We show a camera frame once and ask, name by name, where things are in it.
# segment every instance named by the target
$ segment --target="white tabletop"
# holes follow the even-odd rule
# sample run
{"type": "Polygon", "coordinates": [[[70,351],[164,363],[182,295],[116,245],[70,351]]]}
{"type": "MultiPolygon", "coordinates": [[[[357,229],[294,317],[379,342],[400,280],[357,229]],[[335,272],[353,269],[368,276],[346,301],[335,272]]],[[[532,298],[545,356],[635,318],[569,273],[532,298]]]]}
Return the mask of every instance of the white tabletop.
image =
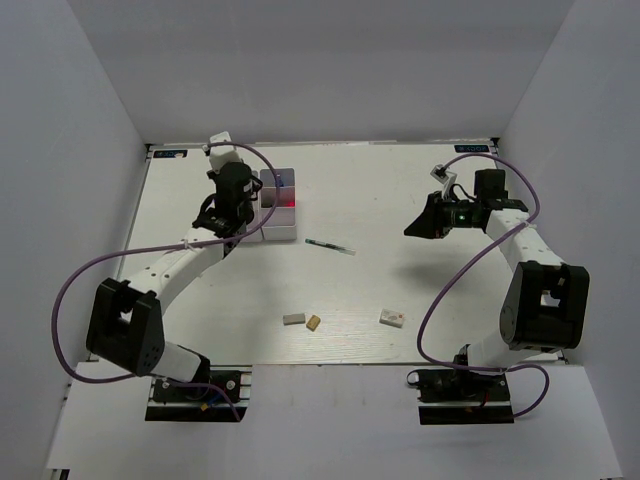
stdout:
{"type": "MultiPolygon", "coordinates": [[[[218,364],[415,363],[416,332],[430,302],[451,276],[489,243],[479,230],[444,240],[403,236],[440,188],[429,173],[456,156],[452,145],[260,146],[276,167],[296,171],[298,240],[241,245],[196,279],[164,317],[165,337],[218,364]],[[355,256],[304,243],[353,248],[355,256]],[[402,329],[378,323],[388,308],[406,314],[402,329]],[[321,317],[315,332],[283,326],[282,316],[321,317]]],[[[263,166],[244,154],[254,169],[263,166]]],[[[493,168],[471,158],[455,166],[459,182],[493,168]]],[[[214,184],[199,149],[186,158],[153,159],[130,247],[175,243],[214,184]]],[[[130,257],[124,276],[157,255],[130,257]]],[[[426,350],[449,360],[494,329],[511,272],[497,251],[476,265],[438,307],[426,350]]]]}

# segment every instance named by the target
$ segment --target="small block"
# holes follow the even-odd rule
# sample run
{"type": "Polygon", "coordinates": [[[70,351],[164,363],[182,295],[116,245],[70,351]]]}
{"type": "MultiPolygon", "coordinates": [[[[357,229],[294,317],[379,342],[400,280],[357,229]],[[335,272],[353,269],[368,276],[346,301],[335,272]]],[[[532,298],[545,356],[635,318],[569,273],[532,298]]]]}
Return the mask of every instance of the small block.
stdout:
{"type": "Polygon", "coordinates": [[[404,313],[394,312],[393,310],[382,310],[380,314],[380,323],[390,327],[402,328],[404,324],[404,313]]]}
{"type": "Polygon", "coordinates": [[[307,321],[304,313],[292,313],[291,315],[283,315],[282,323],[285,325],[298,325],[307,321]]]}
{"type": "Polygon", "coordinates": [[[315,332],[316,328],[318,328],[318,325],[320,325],[320,317],[311,315],[311,318],[307,322],[307,328],[312,332],[315,332]]]}

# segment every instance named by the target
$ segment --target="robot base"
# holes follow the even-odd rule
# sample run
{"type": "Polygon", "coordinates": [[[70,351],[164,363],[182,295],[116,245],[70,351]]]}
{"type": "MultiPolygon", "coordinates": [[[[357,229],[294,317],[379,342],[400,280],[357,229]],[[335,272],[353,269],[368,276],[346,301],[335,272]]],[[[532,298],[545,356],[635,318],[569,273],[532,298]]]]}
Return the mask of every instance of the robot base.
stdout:
{"type": "MultiPolygon", "coordinates": [[[[251,369],[212,367],[209,382],[224,390],[242,419],[249,406],[251,369]]],[[[236,423],[229,405],[214,390],[174,387],[155,379],[149,397],[146,421],[236,423]]]]}
{"type": "Polygon", "coordinates": [[[504,375],[487,377],[452,369],[416,370],[420,425],[513,423],[504,375]]]}

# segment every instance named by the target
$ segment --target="marker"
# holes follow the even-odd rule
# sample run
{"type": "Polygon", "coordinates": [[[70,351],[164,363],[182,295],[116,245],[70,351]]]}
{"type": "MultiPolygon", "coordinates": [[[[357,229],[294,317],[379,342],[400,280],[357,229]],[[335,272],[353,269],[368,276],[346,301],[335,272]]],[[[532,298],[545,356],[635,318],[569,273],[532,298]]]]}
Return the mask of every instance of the marker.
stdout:
{"type": "Polygon", "coordinates": [[[307,238],[304,243],[308,243],[309,245],[316,245],[318,247],[329,248],[331,250],[335,250],[340,253],[346,253],[347,255],[355,255],[356,251],[351,250],[350,248],[341,247],[340,245],[334,245],[333,243],[320,242],[318,240],[312,240],[307,238]]]}

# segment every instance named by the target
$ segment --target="white robotic arm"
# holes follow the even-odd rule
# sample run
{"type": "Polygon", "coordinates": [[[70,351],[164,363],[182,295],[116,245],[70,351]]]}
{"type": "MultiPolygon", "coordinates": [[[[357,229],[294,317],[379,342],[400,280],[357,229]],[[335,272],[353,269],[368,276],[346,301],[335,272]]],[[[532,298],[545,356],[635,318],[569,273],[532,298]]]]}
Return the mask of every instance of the white robotic arm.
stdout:
{"type": "MultiPolygon", "coordinates": [[[[224,141],[231,141],[226,132],[211,137],[210,143],[224,141]]],[[[180,292],[235,248],[239,240],[234,238],[245,233],[254,218],[252,201],[262,183],[235,147],[203,148],[216,193],[200,207],[182,239],[185,248],[165,253],[128,279],[109,278],[96,292],[87,348],[137,376],[208,382],[209,360],[165,342],[162,316],[180,292]]]]}
{"type": "MultiPolygon", "coordinates": [[[[526,222],[528,218],[529,214],[520,210],[495,210],[491,212],[489,217],[486,233],[491,240],[495,241],[514,226],[526,222]]],[[[507,238],[499,248],[514,273],[521,262],[536,262],[544,267],[557,270],[560,270],[564,263],[542,240],[533,225],[528,225],[517,234],[507,238]]],[[[546,305],[547,301],[546,295],[541,298],[543,305],[546,305]]],[[[510,345],[505,343],[499,326],[481,341],[467,347],[469,365],[477,367],[509,368],[539,353],[539,350],[525,348],[512,350],[510,345]]]]}
{"type": "MultiPolygon", "coordinates": [[[[424,211],[405,229],[407,236],[441,239],[452,228],[481,228],[496,241],[529,219],[524,203],[508,198],[503,170],[477,171],[475,197],[466,200],[453,192],[455,175],[448,169],[439,165],[432,176],[443,188],[429,194],[424,211]]],[[[506,238],[500,251],[514,276],[499,325],[485,339],[463,347],[454,363],[464,358],[465,365],[506,369],[541,352],[575,348],[586,310],[587,271],[563,262],[531,225],[506,238]]]]}

